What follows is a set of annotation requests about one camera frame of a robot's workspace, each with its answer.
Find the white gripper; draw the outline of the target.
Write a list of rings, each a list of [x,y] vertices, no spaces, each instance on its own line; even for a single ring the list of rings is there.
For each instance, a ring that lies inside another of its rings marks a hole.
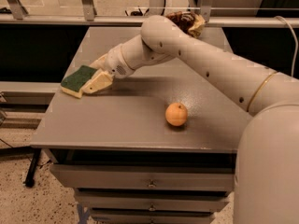
[[[95,93],[109,87],[113,82],[113,77],[125,78],[134,72],[123,58],[121,44],[111,49],[107,55],[102,55],[92,62],[90,67],[97,71],[82,87],[82,91],[87,94]]]

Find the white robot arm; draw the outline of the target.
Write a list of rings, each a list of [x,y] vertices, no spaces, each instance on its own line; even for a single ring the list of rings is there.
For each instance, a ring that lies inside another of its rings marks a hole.
[[[299,81],[185,34],[162,16],[95,62],[86,93],[144,65],[178,58],[249,112],[237,151],[234,224],[298,224]]]

